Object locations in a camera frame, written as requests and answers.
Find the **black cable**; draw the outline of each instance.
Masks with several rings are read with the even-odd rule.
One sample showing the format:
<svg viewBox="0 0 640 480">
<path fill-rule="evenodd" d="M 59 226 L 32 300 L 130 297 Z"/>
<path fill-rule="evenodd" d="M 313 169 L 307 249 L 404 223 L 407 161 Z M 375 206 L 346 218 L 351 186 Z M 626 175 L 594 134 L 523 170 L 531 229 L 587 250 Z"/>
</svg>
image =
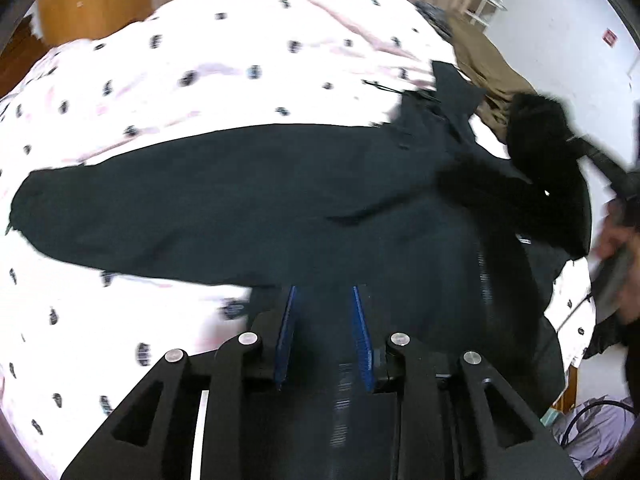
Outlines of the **black cable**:
<svg viewBox="0 0 640 480">
<path fill-rule="evenodd" d="M 562 449 L 565 449 L 569 445 L 569 442 L 568 442 L 569 432 L 574 428 L 575 423 L 578 422 L 578 418 L 580 418 L 580 416 L 584 412 L 590 410 L 591 408 L 595 408 L 596 406 L 603 406 L 604 404 L 617 406 L 619 408 L 622 408 L 623 410 L 627 410 L 628 412 L 632 413 L 633 416 L 636 416 L 636 411 L 631 406 L 627 406 L 624 402 L 618 402 L 617 400 L 596 400 L 595 402 L 592 402 L 589 406 L 585 406 L 574 416 L 574 418 L 572 418 L 571 422 L 569 423 L 569 426 L 566 428 L 566 431 L 562 436 L 562 440 L 560 441 L 560 446 L 562 447 Z"/>
</svg>

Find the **black spot pattern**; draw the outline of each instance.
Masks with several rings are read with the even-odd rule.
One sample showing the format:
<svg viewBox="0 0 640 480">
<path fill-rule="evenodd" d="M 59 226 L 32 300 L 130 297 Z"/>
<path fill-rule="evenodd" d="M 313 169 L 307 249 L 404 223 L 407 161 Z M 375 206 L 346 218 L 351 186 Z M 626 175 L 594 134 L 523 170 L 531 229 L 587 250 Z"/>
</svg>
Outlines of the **black spot pattern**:
<svg viewBox="0 0 640 480">
<path fill-rule="evenodd" d="M 35 420 L 32 420 L 32 421 L 31 421 L 31 425 L 36 429 L 36 431 L 37 431 L 40 435 L 42 435 L 42 428 L 40 427 L 40 425 L 39 425 Z"/>
<path fill-rule="evenodd" d="M 138 133 L 139 133 L 138 129 L 133 125 L 127 126 L 124 130 L 124 134 L 127 137 L 135 137 Z"/>
<path fill-rule="evenodd" d="M 113 272 L 108 272 L 107 270 L 103 270 L 100 273 L 100 277 L 102 278 L 102 286 L 109 286 L 113 281 L 113 277 L 115 274 Z"/>
<path fill-rule="evenodd" d="M 299 41 L 289 41 L 289 52 L 292 54 L 296 54 L 300 52 L 300 48 L 302 45 Z"/>
<path fill-rule="evenodd" d="M 244 315 L 244 304 L 230 301 L 222 308 L 222 313 L 227 319 L 236 319 Z"/>
<path fill-rule="evenodd" d="M 107 416 L 111 415 L 113 412 L 113 408 L 109 403 L 109 398 L 106 395 L 100 396 L 100 407 L 102 408 L 102 412 Z"/>
<path fill-rule="evenodd" d="M 158 48 L 160 46 L 160 43 L 162 43 L 162 35 L 156 34 L 149 40 L 149 47 Z"/>
<path fill-rule="evenodd" d="M 262 76 L 262 69 L 260 68 L 260 65 L 251 65 L 246 70 L 246 74 L 249 79 L 260 79 Z"/>
<path fill-rule="evenodd" d="M 196 82 L 197 78 L 198 73 L 195 70 L 189 70 L 188 72 L 185 72 L 184 75 L 180 78 L 178 84 L 180 86 L 190 86 Z"/>
<path fill-rule="evenodd" d="M 146 343 L 139 343 L 136 348 L 136 361 L 140 366 L 149 366 L 151 364 L 151 351 Z"/>
</svg>

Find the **metal screw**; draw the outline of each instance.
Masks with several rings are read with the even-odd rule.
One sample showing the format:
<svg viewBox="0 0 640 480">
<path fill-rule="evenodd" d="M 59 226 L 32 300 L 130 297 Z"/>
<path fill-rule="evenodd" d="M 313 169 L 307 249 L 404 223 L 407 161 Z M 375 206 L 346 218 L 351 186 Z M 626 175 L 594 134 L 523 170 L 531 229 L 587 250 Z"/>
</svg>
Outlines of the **metal screw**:
<svg viewBox="0 0 640 480">
<path fill-rule="evenodd" d="M 409 341 L 411 341 L 411 338 L 409 338 L 407 334 L 403 334 L 402 332 L 396 332 L 391 336 L 391 342 L 394 345 L 398 345 L 398 346 L 408 345 Z"/>
<path fill-rule="evenodd" d="M 238 342 L 241 345 L 252 345 L 258 341 L 258 335 L 253 332 L 244 332 L 238 336 Z"/>
<path fill-rule="evenodd" d="M 169 350 L 166 354 L 164 354 L 164 358 L 170 363 L 177 363 L 183 357 L 184 352 L 179 348 L 174 348 L 173 350 Z"/>
<path fill-rule="evenodd" d="M 477 365 L 482 361 L 482 357 L 478 352 L 465 352 L 463 359 L 470 365 Z"/>
</svg>

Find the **jacket sleeve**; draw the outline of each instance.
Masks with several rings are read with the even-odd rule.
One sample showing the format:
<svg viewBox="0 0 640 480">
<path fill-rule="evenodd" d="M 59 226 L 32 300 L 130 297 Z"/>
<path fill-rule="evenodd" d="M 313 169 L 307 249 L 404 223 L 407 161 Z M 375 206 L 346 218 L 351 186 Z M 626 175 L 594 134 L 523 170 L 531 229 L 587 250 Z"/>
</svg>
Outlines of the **jacket sleeve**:
<svg viewBox="0 0 640 480">
<path fill-rule="evenodd" d="M 640 319 L 625 327 L 629 350 L 626 356 L 626 380 L 636 412 L 640 410 Z"/>
</svg>

